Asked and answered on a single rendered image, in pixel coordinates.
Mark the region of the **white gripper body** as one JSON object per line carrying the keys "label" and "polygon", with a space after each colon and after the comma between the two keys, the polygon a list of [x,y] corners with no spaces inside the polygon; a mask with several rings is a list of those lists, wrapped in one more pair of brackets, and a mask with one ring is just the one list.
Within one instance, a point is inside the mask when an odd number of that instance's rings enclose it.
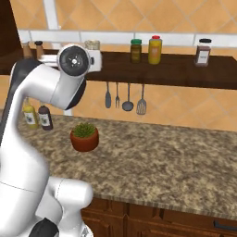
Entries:
{"label": "white gripper body", "polygon": [[101,53],[84,48],[64,48],[57,55],[42,55],[40,61],[65,73],[88,73],[102,68]]}

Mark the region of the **beige jar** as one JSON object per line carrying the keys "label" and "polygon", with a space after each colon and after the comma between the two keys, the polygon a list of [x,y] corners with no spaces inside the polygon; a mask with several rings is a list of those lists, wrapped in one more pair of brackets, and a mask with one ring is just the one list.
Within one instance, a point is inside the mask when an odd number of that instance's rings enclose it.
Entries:
{"label": "beige jar", "polygon": [[89,50],[99,50],[100,42],[97,40],[87,40],[84,42],[84,45]]}

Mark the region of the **green-lidded dark jar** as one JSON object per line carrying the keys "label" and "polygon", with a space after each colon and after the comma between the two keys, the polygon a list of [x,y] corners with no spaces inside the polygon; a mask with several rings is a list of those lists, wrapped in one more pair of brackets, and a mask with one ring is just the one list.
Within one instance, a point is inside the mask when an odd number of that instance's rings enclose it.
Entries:
{"label": "green-lidded dark jar", "polygon": [[140,63],[142,55],[142,40],[131,40],[131,63]]}

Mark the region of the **grey hanging ladle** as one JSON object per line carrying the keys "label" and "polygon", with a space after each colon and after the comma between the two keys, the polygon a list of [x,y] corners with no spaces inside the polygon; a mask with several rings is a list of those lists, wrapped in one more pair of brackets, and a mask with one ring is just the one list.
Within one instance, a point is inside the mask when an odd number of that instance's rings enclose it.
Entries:
{"label": "grey hanging ladle", "polygon": [[122,104],[122,109],[127,112],[133,110],[133,102],[130,101],[130,87],[131,87],[131,84],[128,83],[128,100],[123,102]]}

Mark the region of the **brown shaker with black top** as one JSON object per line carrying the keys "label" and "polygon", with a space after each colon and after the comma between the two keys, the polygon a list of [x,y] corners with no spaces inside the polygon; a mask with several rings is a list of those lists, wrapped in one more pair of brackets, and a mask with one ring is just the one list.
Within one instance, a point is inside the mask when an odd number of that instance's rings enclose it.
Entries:
{"label": "brown shaker with black top", "polygon": [[34,44],[36,45],[36,55],[37,59],[40,59],[44,54],[43,42],[42,41],[35,41]]}

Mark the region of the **grey hanging slotted spatula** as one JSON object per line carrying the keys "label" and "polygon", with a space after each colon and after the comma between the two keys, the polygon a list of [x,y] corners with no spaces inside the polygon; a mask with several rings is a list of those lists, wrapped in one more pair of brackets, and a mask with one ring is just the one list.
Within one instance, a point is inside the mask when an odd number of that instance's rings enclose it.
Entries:
{"label": "grey hanging slotted spatula", "polygon": [[144,85],[142,85],[142,95],[141,99],[137,103],[136,113],[138,115],[144,115],[146,113],[146,101],[143,98],[144,96]]}

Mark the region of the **brown wooden shaker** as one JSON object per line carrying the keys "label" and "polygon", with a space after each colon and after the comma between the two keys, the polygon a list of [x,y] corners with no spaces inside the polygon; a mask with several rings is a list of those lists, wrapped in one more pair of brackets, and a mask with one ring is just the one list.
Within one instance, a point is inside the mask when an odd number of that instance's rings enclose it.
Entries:
{"label": "brown wooden shaker", "polygon": [[22,49],[23,49],[23,55],[25,58],[32,57],[31,48],[28,42],[22,44]]}

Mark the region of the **potted succulent in terracotta pot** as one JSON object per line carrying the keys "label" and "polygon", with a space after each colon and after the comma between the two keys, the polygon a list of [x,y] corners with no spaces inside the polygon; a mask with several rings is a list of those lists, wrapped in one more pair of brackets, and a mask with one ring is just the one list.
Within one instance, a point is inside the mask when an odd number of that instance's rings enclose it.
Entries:
{"label": "potted succulent in terracotta pot", "polygon": [[93,151],[99,144],[98,129],[91,123],[80,123],[72,129],[70,140],[76,151]]}

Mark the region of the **yellow oil bottle with label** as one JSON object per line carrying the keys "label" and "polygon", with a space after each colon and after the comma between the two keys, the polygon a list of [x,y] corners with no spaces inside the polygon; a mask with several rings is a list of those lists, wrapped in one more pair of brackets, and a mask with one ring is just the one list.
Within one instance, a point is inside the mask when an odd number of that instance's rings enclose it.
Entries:
{"label": "yellow oil bottle with label", "polygon": [[24,100],[22,111],[24,113],[26,122],[29,125],[29,128],[34,130],[37,129],[39,127],[37,115],[34,107],[30,104],[28,97],[26,97]]}

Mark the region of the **black-lidded brown spice jar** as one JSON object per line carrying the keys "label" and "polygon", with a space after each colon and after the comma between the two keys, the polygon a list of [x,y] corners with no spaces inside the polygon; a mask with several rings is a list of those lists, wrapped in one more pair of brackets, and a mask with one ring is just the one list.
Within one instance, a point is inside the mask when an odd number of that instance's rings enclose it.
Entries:
{"label": "black-lidded brown spice jar", "polygon": [[212,40],[208,38],[202,38],[199,40],[194,59],[194,64],[197,67],[206,67],[208,65],[211,43]]}

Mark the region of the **brown wooden base cabinets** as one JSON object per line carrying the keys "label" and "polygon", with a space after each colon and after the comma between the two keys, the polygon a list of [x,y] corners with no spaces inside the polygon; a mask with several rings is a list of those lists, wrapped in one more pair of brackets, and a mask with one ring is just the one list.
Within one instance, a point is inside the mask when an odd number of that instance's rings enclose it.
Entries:
{"label": "brown wooden base cabinets", "polygon": [[94,237],[235,237],[167,222],[161,209],[94,198],[81,215]]}

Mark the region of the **brown wooden drawer front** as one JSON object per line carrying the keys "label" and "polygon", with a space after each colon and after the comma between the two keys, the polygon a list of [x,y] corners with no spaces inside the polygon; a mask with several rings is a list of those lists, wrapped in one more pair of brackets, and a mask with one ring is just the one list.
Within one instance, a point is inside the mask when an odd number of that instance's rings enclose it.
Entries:
{"label": "brown wooden drawer front", "polygon": [[161,209],[159,216],[163,220],[173,223],[173,224],[180,224],[180,225],[189,226],[193,228],[199,228],[206,231],[216,231],[223,235],[232,234],[235,237],[237,237],[237,231],[225,231],[222,229],[215,228],[213,225],[213,221],[217,220],[219,224],[237,227],[237,220],[215,218],[215,217],[210,217],[210,216],[184,213],[180,211],[166,210],[166,209]]}

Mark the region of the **white window frame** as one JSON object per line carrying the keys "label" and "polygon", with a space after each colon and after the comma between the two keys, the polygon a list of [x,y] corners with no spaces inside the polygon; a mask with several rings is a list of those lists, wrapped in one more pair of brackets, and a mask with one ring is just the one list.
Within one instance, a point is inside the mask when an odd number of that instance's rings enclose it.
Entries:
{"label": "white window frame", "polygon": [[[129,44],[131,39],[138,38],[148,44],[153,32],[119,32],[119,31],[62,31],[62,30],[18,30],[21,41],[42,40],[48,43],[83,43],[87,40],[98,40],[101,44]],[[165,46],[197,46],[201,38],[212,40],[216,48],[237,48],[237,34],[212,33],[166,33],[158,35]]]}

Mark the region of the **dark wooden wall shelf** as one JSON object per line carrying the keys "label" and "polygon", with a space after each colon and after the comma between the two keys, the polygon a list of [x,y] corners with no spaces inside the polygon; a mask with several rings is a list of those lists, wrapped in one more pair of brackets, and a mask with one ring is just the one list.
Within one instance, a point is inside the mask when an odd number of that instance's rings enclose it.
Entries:
{"label": "dark wooden wall shelf", "polygon": [[237,61],[232,56],[211,56],[207,67],[197,67],[190,55],[164,54],[158,65],[150,65],[146,53],[139,64],[132,64],[124,52],[103,52],[102,58],[102,70],[88,73],[88,81],[237,90]]}

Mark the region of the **dark wooden wall cabinet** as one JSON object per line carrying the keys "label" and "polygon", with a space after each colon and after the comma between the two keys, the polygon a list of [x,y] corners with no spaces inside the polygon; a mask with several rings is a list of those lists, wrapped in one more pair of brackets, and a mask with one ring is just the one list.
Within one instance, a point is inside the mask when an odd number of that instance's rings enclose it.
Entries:
{"label": "dark wooden wall cabinet", "polygon": [[0,56],[21,48],[19,34],[9,0],[0,0]]}

